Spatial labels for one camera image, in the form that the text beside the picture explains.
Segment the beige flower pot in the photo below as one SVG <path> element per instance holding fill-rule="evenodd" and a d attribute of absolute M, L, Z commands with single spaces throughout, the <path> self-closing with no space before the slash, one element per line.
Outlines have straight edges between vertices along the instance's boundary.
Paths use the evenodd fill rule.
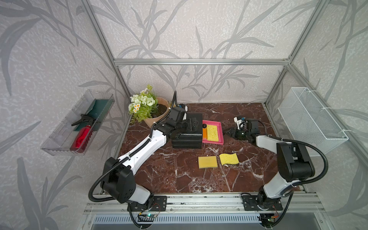
<path fill-rule="evenodd" d="M 170 105 L 166 99 L 157 97 L 157 100 L 157 110 L 153 113 L 152 118 L 147 118 L 144 120 L 149 128 L 151 128 L 154 123 L 158 123 L 162 118 L 164 118 L 164 116 L 167 115 L 170 110 Z"/>

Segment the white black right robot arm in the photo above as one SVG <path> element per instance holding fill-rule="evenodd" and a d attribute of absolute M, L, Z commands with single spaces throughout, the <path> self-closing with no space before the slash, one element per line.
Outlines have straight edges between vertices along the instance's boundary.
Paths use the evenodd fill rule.
<path fill-rule="evenodd" d="M 278 172 L 260 188 L 257 195 L 259 205 L 276 202 L 283 197 L 288 188 L 294 187 L 294 183 L 314 177 L 315 168 L 304 144 L 261 134 L 259 130 L 261 122 L 255 119 L 235 117 L 234 121 L 236 126 L 225 129 L 224 135 L 235 140 L 247 141 L 277 156 Z"/>

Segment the clear plastic wall tray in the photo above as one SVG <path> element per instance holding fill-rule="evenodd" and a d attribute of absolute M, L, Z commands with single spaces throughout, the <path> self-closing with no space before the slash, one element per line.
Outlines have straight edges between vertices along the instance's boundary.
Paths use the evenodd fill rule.
<path fill-rule="evenodd" d="M 51 156 L 83 156 L 115 103 L 112 93 L 87 90 L 41 145 Z"/>

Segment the red spray bottle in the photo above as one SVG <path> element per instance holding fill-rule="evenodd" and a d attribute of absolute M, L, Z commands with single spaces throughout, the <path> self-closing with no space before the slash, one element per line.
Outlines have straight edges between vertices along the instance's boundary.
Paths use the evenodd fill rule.
<path fill-rule="evenodd" d="M 92 134 L 93 134 L 93 132 L 92 132 L 92 126 L 91 125 L 87 125 L 87 126 L 83 127 L 79 131 L 79 133 L 78 133 L 77 137 L 75 138 L 75 140 L 73 141 L 73 143 L 70 147 L 70 150 L 75 151 L 77 153 L 85 152 Z"/>

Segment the green circuit board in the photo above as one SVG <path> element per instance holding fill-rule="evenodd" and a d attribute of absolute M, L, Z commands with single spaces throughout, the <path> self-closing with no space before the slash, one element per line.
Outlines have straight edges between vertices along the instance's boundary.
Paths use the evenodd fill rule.
<path fill-rule="evenodd" d="M 154 222 L 159 216 L 159 213 L 140 213 L 138 214 L 139 222 Z"/>
<path fill-rule="evenodd" d="M 271 228 L 278 224 L 278 220 L 273 214 L 260 214 L 261 225 L 265 228 Z"/>

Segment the dark green trowel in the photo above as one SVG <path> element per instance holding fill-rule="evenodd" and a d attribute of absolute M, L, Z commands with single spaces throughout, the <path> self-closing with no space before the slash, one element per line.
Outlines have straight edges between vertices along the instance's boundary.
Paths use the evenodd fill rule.
<path fill-rule="evenodd" d="M 114 100 L 109 99 L 95 99 L 87 109 L 87 112 L 81 114 L 80 119 L 71 125 L 77 126 L 74 131 L 80 131 L 87 125 L 92 126 L 92 132 L 97 131 L 107 116 L 113 102 Z"/>

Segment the pink top drawer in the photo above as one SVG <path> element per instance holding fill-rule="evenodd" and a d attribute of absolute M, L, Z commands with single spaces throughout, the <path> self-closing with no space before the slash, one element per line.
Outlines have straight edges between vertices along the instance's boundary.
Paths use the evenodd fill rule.
<path fill-rule="evenodd" d="M 224 138 L 222 133 L 222 125 L 217 121 L 203 120 L 203 137 L 202 142 L 206 144 L 223 145 Z"/>

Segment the yellow wavy scrub sponge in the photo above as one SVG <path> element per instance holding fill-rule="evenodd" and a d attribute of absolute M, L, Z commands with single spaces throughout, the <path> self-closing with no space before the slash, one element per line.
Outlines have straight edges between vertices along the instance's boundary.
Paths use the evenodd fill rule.
<path fill-rule="evenodd" d="M 236 153 L 227 154 L 223 153 L 219 155 L 221 165 L 237 165 L 239 164 L 239 159 Z"/>

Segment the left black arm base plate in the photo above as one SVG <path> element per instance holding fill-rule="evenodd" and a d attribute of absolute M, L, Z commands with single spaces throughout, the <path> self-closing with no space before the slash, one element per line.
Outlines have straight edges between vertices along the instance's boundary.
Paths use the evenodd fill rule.
<path fill-rule="evenodd" d="M 166 211 L 167 198 L 168 197 L 165 195 L 152 195 L 144 204 L 140 204 L 138 202 L 128 202 L 128 206 L 133 212 L 141 212 L 146 210 Z"/>

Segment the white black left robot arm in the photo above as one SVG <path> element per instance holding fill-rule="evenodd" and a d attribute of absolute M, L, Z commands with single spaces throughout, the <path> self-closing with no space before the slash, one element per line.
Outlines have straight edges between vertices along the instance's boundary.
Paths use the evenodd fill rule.
<path fill-rule="evenodd" d="M 93 202 L 116 200 L 119 203 L 138 203 L 151 207 L 153 193 L 135 181 L 135 174 L 151 155 L 168 142 L 174 149 L 200 149 L 203 138 L 203 115 L 185 108 L 173 107 L 168 115 L 151 126 L 150 134 L 128 153 L 109 158 L 103 174 L 96 182 L 110 197 L 94 198 Z"/>

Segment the black drawer cabinet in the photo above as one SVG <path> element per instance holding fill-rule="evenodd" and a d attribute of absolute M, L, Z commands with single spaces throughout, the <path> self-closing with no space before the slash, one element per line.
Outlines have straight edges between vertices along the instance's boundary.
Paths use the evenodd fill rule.
<path fill-rule="evenodd" d="M 198 133 L 189 133 L 187 137 L 171 137 L 174 149 L 201 149 L 203 137 L 203 115 L 201 113 L 187 113 L 188 119 L 198 120 Z"/>

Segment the yellow sponge in drawer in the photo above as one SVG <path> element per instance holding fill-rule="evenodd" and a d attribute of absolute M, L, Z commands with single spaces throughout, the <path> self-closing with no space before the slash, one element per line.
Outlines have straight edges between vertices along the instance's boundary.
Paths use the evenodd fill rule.
<path fill-rule="evenodd" d="M 207 141 L 219 142 L 218 127 L 216 125 L 207 125 Z"/>

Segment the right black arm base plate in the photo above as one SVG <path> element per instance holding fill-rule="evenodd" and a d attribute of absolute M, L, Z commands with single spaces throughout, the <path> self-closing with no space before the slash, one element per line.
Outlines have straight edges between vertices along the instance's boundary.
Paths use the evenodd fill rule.
<path fill-rule="evenodd" d="M 245 211 L 282 211 L 280 198 L 270 199 L 258 195 L 242 194 L 242 204 Z"/>

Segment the green white artificial flowers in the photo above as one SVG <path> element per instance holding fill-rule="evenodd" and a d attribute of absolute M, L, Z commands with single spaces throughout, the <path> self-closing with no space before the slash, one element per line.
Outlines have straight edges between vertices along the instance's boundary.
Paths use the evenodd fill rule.
<path fill-rule="evenodd" d="M 149 84 L 147 88 L 131 96 L 130 99 L 128 111 L 131 114 L 131 124 L 153 118 L 153 115 L 158 112 L 158 99 Z"/>

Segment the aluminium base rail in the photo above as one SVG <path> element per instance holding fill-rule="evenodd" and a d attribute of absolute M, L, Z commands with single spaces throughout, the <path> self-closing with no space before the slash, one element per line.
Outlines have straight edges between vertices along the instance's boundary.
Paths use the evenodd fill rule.
<path fill-rule="evenodd" d="M 178 193 L 165 194 L 166 211 L 161 214 L 245 213 L 240 193 Z M 288 213 L 325 213 L 326 210 L 316 193 L 295 192 Z M 88 214 L 127 214 L 127 204 L 107 201 L 89 202 L 82 212 Z"/>

